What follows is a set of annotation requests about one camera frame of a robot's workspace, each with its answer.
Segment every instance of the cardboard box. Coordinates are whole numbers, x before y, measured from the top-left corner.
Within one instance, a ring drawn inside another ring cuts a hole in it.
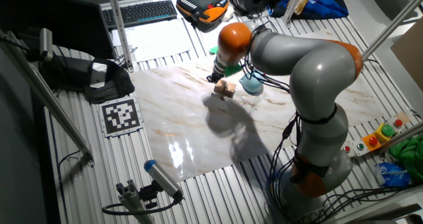
[[[391,50],[423,91],[423,18],[408,29]]]

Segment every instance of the metal rod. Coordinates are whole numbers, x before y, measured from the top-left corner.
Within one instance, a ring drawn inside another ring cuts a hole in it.
[[[284,17],[282,18],[287,28],[291,27],[291,17],[295,8],[297,8],[298,2],[299,0],[289,0],[289,5],[287,6]]]
[[[404,132],[396,135],[392,139],[383,143],[381,150],[386,151],[390,147],[392,147],[392,146],[394,146],[394,145],[396,145],[396,144],[404,141],[405,139],[408,139],[408,138],[410,138],[410,137],[412,137],[416,134],[419,134],[422,131],[423,131],[423,122],[419,122],[417,125],[412,126],[411,128],[408,128]]]
[[[113,15],[116,21],[116,26],[120,38],[120,43],[122,45],[122,50],[124,51],[125,63],[128,67],[129,72],[134,72],[134,67],[132,66],[132,59],[130,53],[130,47],[128,45],[128,40],[126,39],[124,20],[120,12],[119,0],[110,0],[110,5],[112,6]]]
[[[370,44],[370,46],[363,52],[363,61],[369,59],[369,56],[388,38],[397,27],[403,23],[405,17],[421,4],[423,0],[411,0],[407,6],[394,18],[394,20],[387,26],[383,32]]]
[[[7,39],[19,44],[19,41],[12,33],[8,33]],[[72,141],[86,156],[90,165],[94,164],[93,152],[86,144],[85,140],[73,125],[72,121],[66,116],[65,111],[56,100],[52,90],[49,88],[37,68],[33,67],[25,58],[22,51],[16,46],[8,43],[0,43],[0,48],[3,49],[7,57],[12,61],[13,65],[19,70],[20,74],[25,78],[31,89],[37,94],[48,110],[53,114],[61,127],[65,130]]]

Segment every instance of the blue cloth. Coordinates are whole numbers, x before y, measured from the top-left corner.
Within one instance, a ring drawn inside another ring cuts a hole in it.
[[[286,12],[289,0],[276,0],[271,17],[281,17]],[[309,0],[300,15],[292,15],[293,19],[339,19],[348,16],[344,0]]]

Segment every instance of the orange handheld controller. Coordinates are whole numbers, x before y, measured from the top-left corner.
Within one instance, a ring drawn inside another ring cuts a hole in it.
[[[200,30],[219,24],[228,6],[228,0],[176,0],[178,11]]]

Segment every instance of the aluminum profile table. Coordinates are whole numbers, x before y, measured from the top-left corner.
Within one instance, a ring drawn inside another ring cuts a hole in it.
[[[149,0],[127,0],[121,5],[144,3]],[[189,23],[181,20],[190,35],[191,49],[182,54],[137,62],[135,71],[162,67],[209,56],[203,47],[200,31]],[[246,18],[235,17],[233,21],[247,21]],[[281,19],[264,17],[257,22],[270,20],[279,33],[299,36],[306,33],[329,30],[338,40],[353,44],[363,52],[367,43],[363,40],[354,24],[348,18],[329,20],[293,20],[291,28],[286,28]],[[82,59],[93,59],[86,53],[63,48],[65,56]],[[373,96],[379,101],[384,116],[368,123],[349,129],[347,140],[361,138],[373,130],[385,119],[394,116],[401,110],[406,110],[408,102],[391,76],[382,66],[374,62],[365,62],[360,75],[364,78]],[[91,145],[95,158],[95,165],[81,162],[81,154],[63,162],[60,170],[59,160],[77,151],[76,145],[58,125],[54,117],[46,110],[48,138],[52,155],[56,191],[58,195],[61,222],[66,223],[137,223],[132,216],[103,215],[101,207],[118,203],[118,193],[115,184],[133,179],[138,188],[151,183],[150,176],[143,170],[146,160],[152,159],[150,144],[145,130],[118,137],[104,138],[98,118],[98,105],[89,104],[82,94],[61,91],[58,95],[59,103],[73,120],[84,139]],[[417,124],[416,118],[411,118],[407,128]],[[281,154],[281,162],[286,163],[293,156],[293,147],[287,148]],[[179,182],[186,200],[170,210],[155,213],[156,223],[283,223],[279,217],[268,215],[268,207],[264,197],[264,186],[270,167],[270,155],[263,155],[248,161],[224,167],[188,180]],[[353,169],[348,179],[333,192],[327,194],[342,194],[354,188],[377,188],[371,168],[381,159],[374,154],[358,157],[353,160]],[[63,178],[62,197],[58,182],[58,172]],[[395,200],[403,199],[418,190],[409,190],[383,202],[356,202],[345,207],[327,223],[346,223]],[[157,198],[159,207],[171,203],[171,199],[164,193]]]

